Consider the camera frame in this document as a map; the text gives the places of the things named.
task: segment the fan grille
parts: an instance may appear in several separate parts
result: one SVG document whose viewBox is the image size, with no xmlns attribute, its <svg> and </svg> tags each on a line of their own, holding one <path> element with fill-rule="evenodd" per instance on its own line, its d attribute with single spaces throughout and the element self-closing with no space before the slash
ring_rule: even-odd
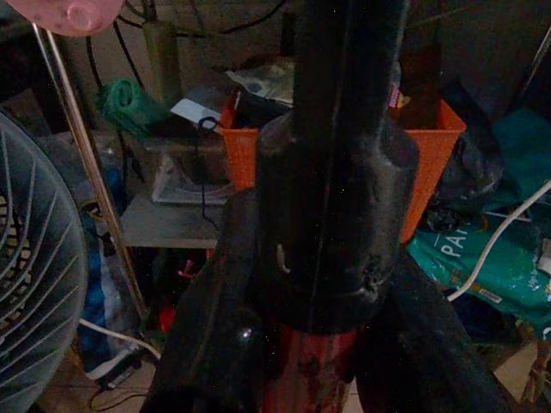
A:
<svg viewBox="0 0 551 413">
<path fill-rule="evenodd" d="M 0 411 L 27 411 L 52 377 L 77 327 L 86 271 L 71 193 L 0 114 Z"/>
</svg>

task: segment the shelf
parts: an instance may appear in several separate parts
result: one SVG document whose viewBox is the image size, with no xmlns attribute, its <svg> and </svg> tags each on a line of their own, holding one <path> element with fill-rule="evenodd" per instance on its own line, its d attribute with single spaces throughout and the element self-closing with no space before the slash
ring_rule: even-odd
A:
<svg viewBox="0 0 551 413">
<path fill-rule="evenodd" d="M 220 228 L 223 206 L 207 206 L 206 215 Z M 201 216 L 200 205 L 161 205 L 148 194 L 134 197 L 121 217 L 129 247 L 211 249 L 218 232 Z"/>
</svg>

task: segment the orange plastic crate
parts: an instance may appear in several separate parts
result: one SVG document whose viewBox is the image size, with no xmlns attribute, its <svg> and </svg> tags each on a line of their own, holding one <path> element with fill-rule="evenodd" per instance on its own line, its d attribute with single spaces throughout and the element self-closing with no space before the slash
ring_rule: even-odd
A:
<svg viewBox="0 0 551 413">
<path fill-rule="evenodd" d="M 233 116 L 234 108 L 226 108 L 221 117 L 223 127 L 220 131 L 226 142 L 233 184 L 240 191 L 255 186 L 258 130 L 231 129 Z M 402 243 L 406 243 L 413 237 L 454 149 L 455 142 L 464 130 L 465 124 L 462 120 L 446 102 L 441 101 L 437 129 L 406 131 L 417 143 L 420 157 L 412 199 L 402 229 Z"/>
</svg>

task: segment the chrome pole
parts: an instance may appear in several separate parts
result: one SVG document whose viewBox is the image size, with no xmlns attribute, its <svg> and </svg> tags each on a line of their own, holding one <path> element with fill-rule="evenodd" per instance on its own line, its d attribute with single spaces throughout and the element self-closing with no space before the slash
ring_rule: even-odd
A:
<svg viewBox="0 0 551 413">
<path fill-rule="evenodd" d="M 97 155 L 96 142 L 90 131 L 84 123 L 80 107 L 75 96 L 75 91 L 71 85 L 71 79 L 67 75 L 65 64 L 58 44 L 52 32 L 39 28 L 33 23 L 34 34 L 38 40 L 42 56 L 46 62 L 50 77 L 52 78 L 55 89 L 58 91 L 61 105 L 65 111 L 65 116 L 71 129 L 71 133 L 77 143 L 80 156 L 83 160 L 84 169 L 90 179 L 92 187 L 96 191 L 97 202 L 102 211 L 102 217 L 108 227 L 109 233 L 115 245 L 117 254 L 121 258 L 124 266 L 125 281 L 132 301 L 140 318 L 146 315 L 146 307 L 141 291 L 136 281 L 134 273 L 133 260 L 130 251 L 123 243 L 122 225 L 119 221 L 119 215 L 116 212 L 115 204 L 111 193 L 109 192 L 105 179 L 103 177 L 103 168 Z"/>
</svg>

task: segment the wall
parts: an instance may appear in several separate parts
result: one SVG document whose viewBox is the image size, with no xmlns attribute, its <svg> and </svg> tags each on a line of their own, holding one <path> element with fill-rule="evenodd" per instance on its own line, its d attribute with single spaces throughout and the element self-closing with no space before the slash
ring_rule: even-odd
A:
<svg viewBox="0 0 551 413">
<path fill-rule="evenodd" d="M 301 0 L 289 0 L 285 10 L 296 10 Z M 228 28 L 247 22 L 270 10 L 276 0 L 196 0 L 209 29 Z M 179 26 L 198 30 L 187 0 L 158 0 L 160 19 L 172 20 Z M 408 30 L 406 48 L 440 40 L 443 47 L 442 81 L 460 77 L 467 89 L 493 117 L 499 117 L 507 108 L 523 74 L 529 66 L 539 43 L 551 24 L 551 2 L 548 0 L 413 0 L 410 22 L 423 20 L 442 11 L 473 7 L 436 23 Z M 127 10 L 124 16 L 133 17 Z M 179 39 L 183 90 L 198 83 L 211 83 L 220 74 L 212 66 L 238 65 L 250 56 L 279 51 L 281 12 L 262 25 L 247 31 L 219 36 L 209 40 Z M 138 70 L 146 88 L 151 89 L 151 68 L 145 53 L 145 42 L 140 30 L 121 23 Z M 130 71 L 113 30 L 93 38 L 98 70 L 103 82 L 117 77 L 131 77 Z M 65 41 L 66 56 L 74 78 L 81 89 L 85 107 L 98 119 L 93 108 L 96 86 L 85 54 L 84 39 Z M 104 122 L 98 122 L 102 128 Z"/>
</svg>

